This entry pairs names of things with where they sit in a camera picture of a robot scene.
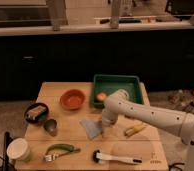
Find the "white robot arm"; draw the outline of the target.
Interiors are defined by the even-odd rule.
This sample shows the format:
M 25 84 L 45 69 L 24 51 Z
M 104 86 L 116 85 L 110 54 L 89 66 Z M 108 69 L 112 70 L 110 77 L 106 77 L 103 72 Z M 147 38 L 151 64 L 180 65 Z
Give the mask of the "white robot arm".
M 135 118 L 180 137 L 188 145 L 184 171 L 194 171 L 194 114 L 137 104 L 129 100 L 126 90 L 119 89 L 104 100 L 103 126 L 114 125 L 119 115 Z

